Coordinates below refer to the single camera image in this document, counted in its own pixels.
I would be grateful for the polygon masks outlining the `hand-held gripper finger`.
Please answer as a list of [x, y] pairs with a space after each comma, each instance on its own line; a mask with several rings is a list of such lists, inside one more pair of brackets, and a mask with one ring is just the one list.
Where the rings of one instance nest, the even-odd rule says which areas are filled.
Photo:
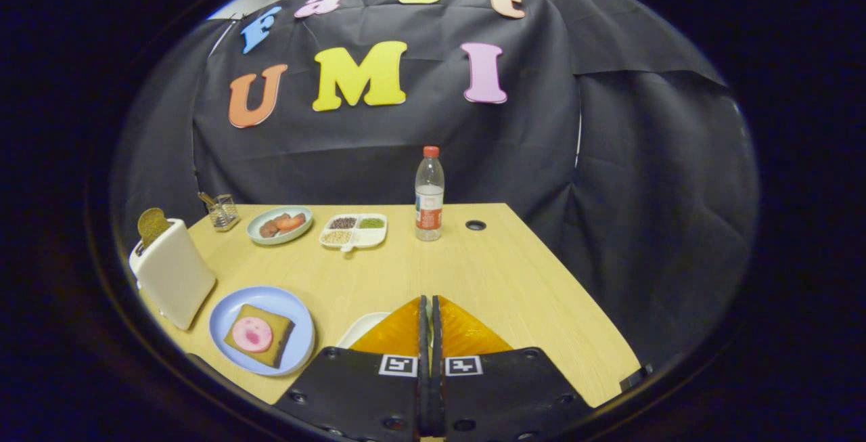
[[428, 300], [422, 295], [411, 335], [417, 355], [325, 347], [275, 410], [310, 424], [328, 440], [417, 441], [429, 392]]
[[591, 411], [543, 349], [513, 349], [457, 304], [433, 298], [432, 436], [544, 441]]

